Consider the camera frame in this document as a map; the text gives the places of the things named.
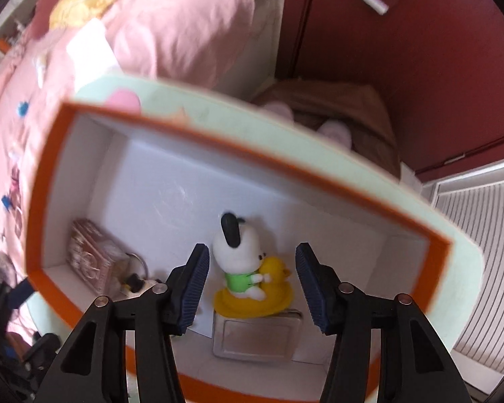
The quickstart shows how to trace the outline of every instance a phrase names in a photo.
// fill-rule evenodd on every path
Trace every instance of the metal tin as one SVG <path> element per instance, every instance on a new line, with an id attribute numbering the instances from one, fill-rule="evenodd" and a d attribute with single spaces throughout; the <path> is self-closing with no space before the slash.
<path id="1" fill-rule="evenodd" d="M 213 354 L 255 362 L 288 362 L 299 342 L 302 314 L 286 309 L 260 318 L 213 317 Z"/>
<path id="2" fill-rule="evenodd" d="M 119 292 L 129 256 L 90 220 L 75 220 L 67 259 L 73 270 L 100 296 Z"/>

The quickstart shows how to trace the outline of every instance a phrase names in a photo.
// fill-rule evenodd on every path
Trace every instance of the wardrobe door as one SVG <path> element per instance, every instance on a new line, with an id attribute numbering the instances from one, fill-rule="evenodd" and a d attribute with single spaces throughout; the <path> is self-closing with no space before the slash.
<path id="1" fill-rule="evenodd" d="M 362 0 L 310 0 L 296 56 L 293 77 L 373 85 L 423 180 L 504 158 L 504 16 L 492 0 L 400 0 L 382 16 Z"/>

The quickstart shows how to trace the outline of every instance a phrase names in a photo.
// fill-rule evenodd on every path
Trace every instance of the green shirt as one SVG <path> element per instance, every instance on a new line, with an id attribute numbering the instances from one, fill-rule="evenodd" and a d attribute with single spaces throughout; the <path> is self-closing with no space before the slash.
<path id="1" fill-rule="evenodd" d="M 225 273 L 228 289 L 233 292 L 245 292 L 248 288 L 255 285 L 255 283 L 252 283 L 253 274 L 257 274 L 257 271 L 248 274 Z"/>

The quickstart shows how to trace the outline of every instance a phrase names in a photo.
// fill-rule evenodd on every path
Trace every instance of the stuffed animal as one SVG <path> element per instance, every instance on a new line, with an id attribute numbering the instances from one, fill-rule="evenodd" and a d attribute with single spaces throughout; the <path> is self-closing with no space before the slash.
<path id="1" fill-rule="evenodd" d="M 237 298 L 264 300 L 266 294 L 259 283 L 270 282 L 270 275 L 259 273 L 265 254 L 256 230 L 231 212 L 224 213 L 220 226 L 213 240 L 213 255 L 224 272 L 227 289 Z"/>

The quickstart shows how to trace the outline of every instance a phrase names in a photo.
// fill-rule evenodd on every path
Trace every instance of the metal screw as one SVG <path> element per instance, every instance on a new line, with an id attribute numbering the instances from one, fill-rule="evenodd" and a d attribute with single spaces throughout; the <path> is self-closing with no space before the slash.
<path id="1" fill-rule="evenodd" d="M 355 287 L 350 284 L 349 282 L 342 282 L 340 283 L 340 286 L 338 286 L 338 289 L 343 292 L 344 294 L 350 294 L 351 292 L 353 292 L 355 290 Z"/>
<path id="2" fill-rule="evenodd" d="M 164 283 L 157 283 L 153 286 L 152 290 L 155 294 L 164 294 L 168 290 L 168 287 Z"/>
<path id="3" fill-rule="evenodd" d="M 97 307 L 104 307 L 109 303 L 109 298 L 107 296 L 97 297 L 94 301 Z"/>
<path id="4" fill-rule="evenodd" d="M 398 301 L 402 305 L 410 305 L 413 299 L 409 294 L 398 294 Z"/>

